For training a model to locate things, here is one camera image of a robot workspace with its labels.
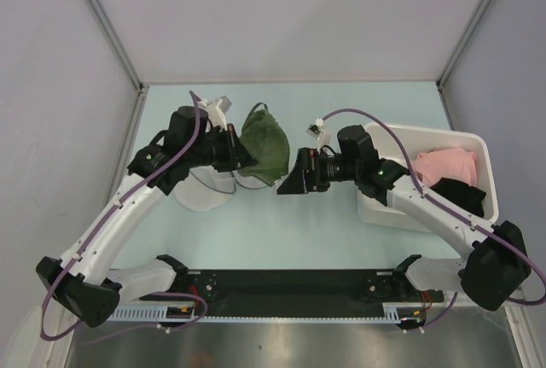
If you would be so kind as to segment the green bra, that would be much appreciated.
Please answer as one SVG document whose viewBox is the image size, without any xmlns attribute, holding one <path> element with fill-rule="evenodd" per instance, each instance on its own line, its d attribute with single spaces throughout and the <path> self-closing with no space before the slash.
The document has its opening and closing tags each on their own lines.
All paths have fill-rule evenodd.
<svg viewBox="0 0 546 368">
<path fill-rule="evenodd" d="M 251 108 L 241 128 L 240 140 L 256 161 L 255 164 L 240 169 L 240 176 L 256 178 L 272 187 L 288 174 L 288 137 L 265 103 L 256 103 Z"/>
</svg>

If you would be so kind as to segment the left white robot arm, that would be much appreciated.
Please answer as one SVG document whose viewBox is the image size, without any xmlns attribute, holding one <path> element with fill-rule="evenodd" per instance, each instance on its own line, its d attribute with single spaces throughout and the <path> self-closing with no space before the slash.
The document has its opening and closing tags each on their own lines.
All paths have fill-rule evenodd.
<svg viewBox="0 0 546 368">
<path fill-rule="evenodd" d="M 188 269 L 168 254 L 143 266 L 114 270 L 112 264 L 129 237 L 191 169 L 233 172 L 255 160 L 225 117 L 226 98 L 182 106 L 140 149 L 112 200 L 89 229 L 58 259 L 43 257 L 36 273 L 56 301 L 89 327 L 103 324 L 118 305 L 165 294 L 176 300 L 189 288 Z"/>
</svg>

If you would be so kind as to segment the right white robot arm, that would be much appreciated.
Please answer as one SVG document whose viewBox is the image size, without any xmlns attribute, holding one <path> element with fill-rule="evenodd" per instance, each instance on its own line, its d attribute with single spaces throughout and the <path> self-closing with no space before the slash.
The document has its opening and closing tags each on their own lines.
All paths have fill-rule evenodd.
<svg viewBox="0 0 546 368">
<path fill-rule="evenodd" d="M 458 259 L 407 259 L 405 272 L 393 279 L 394 292 L 404 301 L 426 290 L 462 291 L 488 311 L 510 301 L 531 274 L 517 225 L 495 225 L 424 186 L 408 168 L 381 158 L 363 126 L 346 126 L 337 139 L 338 153 L 300 148 L 277 194 L 325 192 L 333 182 L 350 181 L 361 194 L 404 213 L 447 242 Z"/>
</svg>

